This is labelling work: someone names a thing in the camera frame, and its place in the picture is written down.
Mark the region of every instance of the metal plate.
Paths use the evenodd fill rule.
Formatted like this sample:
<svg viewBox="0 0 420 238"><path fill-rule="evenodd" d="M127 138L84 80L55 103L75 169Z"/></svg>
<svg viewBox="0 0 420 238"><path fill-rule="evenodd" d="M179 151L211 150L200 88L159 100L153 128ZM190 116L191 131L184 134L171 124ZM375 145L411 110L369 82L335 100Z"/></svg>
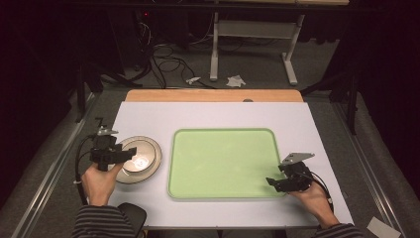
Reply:
<svg viewBox="0 0 420 238"><path fill-rule="evenodd" d="M149 137L130 137L121 142L123 151L137 148L133 158L124 164L117 174L117 181L122 183L135 183L152 176L158 169L161 161L161 149L156 141Z"/></svg>

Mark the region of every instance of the crumpled paper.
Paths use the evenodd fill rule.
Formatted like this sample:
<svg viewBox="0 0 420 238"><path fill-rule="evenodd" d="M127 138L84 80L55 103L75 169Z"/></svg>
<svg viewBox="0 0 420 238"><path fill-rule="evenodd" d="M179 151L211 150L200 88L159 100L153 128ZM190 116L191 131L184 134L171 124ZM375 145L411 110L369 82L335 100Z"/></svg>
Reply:
<svg viewBox="0 0 420 238"><path fill-rule="evenodd" d="M229 82L226 84L227 86L241 87L242 84L246 85L246 83L241 79L239 75L228 77L228 80Z"/></svg>
<svg viewBox="0 0 420 238"><path fill-rule="evenodd" d="M193 82L195 82L198 79L200 79L200 77L193 77L193 78L187 79L185 81L188 82L189 85L191 85Z"/></svg>

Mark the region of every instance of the person's left hand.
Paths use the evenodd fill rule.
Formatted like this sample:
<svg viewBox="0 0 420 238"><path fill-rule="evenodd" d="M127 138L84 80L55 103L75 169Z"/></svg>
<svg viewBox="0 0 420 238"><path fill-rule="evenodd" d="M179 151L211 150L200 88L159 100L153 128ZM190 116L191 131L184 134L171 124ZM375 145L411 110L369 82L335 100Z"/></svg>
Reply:
<svg viewBox="0 0 420 238"><path fill-rule="evenodd" d="M93 163L81 177L84 192L89 197L89 204L103 206L108 204L109 197L115 188L116 177L124 163L115 165L110 171L98 170L98 164Z"/></svg>

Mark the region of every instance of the person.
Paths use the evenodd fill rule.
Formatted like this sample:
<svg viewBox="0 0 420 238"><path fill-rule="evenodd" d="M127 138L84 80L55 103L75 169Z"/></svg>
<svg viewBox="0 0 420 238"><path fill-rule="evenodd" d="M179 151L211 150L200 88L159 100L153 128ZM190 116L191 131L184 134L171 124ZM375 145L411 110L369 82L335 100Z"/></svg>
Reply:
<svg viewBox="0 0 420 238"><path fill-rule="evenodd" d="M122 167L123 164L118 164L108 172L101 172L98 165L93 163L86 170L81 179L89 205L82 206L78 211L71 235L73 238L135 237L128 217L118 207L108 205L109 197L115 188L117 173ZM312 182L304 191L289 194L299 199L308 212L319 221L315 238L364 237L353 224L340 223L330 208L324 190L316 182ZM273 238L274 235L272 231L263 230L227 230L223 232L222 237ZM172 230L162 231L159 237L218 237L218 234L216 230Z"/></svg>

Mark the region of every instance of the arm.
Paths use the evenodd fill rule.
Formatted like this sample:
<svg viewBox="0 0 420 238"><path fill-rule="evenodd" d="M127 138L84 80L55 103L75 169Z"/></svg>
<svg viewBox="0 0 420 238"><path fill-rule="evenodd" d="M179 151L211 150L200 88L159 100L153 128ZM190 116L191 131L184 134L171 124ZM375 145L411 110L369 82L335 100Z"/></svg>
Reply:
<svg viewBox="0 0 420 238"><path fill-rule="evenodd" d="M117 207L108 205L122 167L123 164L119 164L109 172L101 172L93 163L87 169L81 179L89 205L79 209L72 237L135 237L127 216Z"/></svg>
<svg viewBox="0 0 420 238"><path fill-rule="evenodd" d="M312 181L311 186L304 191L293 191L291 195L298 198L305 208L318 220L321 229L315 237L364 237L362 232L352 224L341 224L327 201L327 196L322 187Z"/></svg>

